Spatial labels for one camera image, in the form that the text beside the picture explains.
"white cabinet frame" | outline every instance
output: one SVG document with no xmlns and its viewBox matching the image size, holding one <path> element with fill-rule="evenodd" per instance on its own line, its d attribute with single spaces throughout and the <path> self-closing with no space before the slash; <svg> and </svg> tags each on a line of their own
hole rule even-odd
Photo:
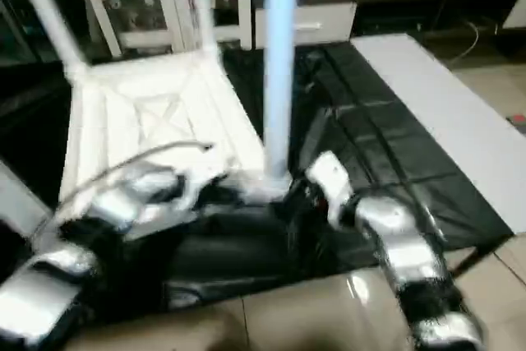
<svg viewBox="0 0 526 351">
<path fill-rule="evenodd" d="M 146 32 L 124 32 L 119 39 L 104 8 L 103 0 L 90 0 L 100 28 L 114 57 L 122 55 L 122 48 L 144 48 L 160 45 L 171 45 L 174 52 L 183 51 L 185 44 L 179 24 L 178 9 L 174 0 L 160 0 L 167 30 L 152 30 Z"/>
<path fill-rule="evenodd" d="M 192 23 L 191 8 L 188 0 L 175 0 L 179 22 L 185 46 L 195 48 L 199 37 Z M 214 35 L 217 41 L 239 40 L 241 48 L 252 48 L 251 0 L 238 0 L 238 25 L 215 26 Z"/>
</svg>

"tile floor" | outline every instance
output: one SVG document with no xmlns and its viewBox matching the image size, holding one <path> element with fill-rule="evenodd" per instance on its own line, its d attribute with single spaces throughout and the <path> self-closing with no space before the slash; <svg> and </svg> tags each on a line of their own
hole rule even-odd
<svg viewBox="0 0 526 351">
<path fill-rule="evenodd" d="M 502 116 L 526 114 L 526 65 L 469 63 L 452 70 Z M 454 266 L 467 253 L 446 259 Z M 457 283 L 486 327 L 489 351 L 526 349 L 526 235 L 510 240 Z M 66 349 L 398 351 L 410 349 L 406 339 L 407 326 L 384 277 L 366 269 L 85 332 Z"/>
</svg>

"black plastic sheet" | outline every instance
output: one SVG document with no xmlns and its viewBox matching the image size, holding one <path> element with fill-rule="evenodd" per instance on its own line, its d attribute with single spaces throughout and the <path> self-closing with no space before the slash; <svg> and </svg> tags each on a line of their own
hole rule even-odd
<svg viewBox="0 0 526 351">
<path fill-rule="evenodd" d="M 225 54 L 225 68 L 256 130 L 262 130 L 263 54 Z M 446 250 L 497 244 L 511 230 L 453 160 L 350 44 L 297 48 L 290 170 L 306 149 L 309 125 L 323 110 L 327 119 L 311 160 L 332 150 L 358 191 L 380 190 L 397 196 L 419 214 L 421 229 Z M 429 211 L 436 221 L 431 226 Z M 339 270 L 375 263 L 358 233 L 327 229 L 325 245 Z"/>
</svg>

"white pole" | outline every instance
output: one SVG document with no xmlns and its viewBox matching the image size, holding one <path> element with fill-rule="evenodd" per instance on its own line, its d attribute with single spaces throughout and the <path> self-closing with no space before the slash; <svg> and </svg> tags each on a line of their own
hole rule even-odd
<svg viewBox="0 0 526 351">
<path fill-rule="evenodd" d="M 197 23 L 201 33 L 201 46 L 205 51 L 217 55 L 218 48 L 214 37 L 214 18 L 212 16 L 210 0 L 194 0 Z"/>
<path fill-rule="evenodd" d="M 84 64 L 84 56 L 67 28 L 55 1 L 31 0 L 31 2 L 64 66 L 69 68 Z"/>
<path fill-rule="evenodd" d="M 271 178 L 287 174 L 294 64 L 296 0 L 265 0 L 265 154 Z"/>
</svg>

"blue pole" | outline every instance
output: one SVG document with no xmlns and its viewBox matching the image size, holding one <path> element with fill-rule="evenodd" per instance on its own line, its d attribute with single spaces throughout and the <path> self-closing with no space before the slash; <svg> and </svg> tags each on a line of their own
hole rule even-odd
<svg viewBox="0 0 526 351">
<path fill-rule="evenodd" d="M 265 156 L 272 178 L 287 173 L 294 63 L 296 0 L 265 0 Z"/>
</svg>

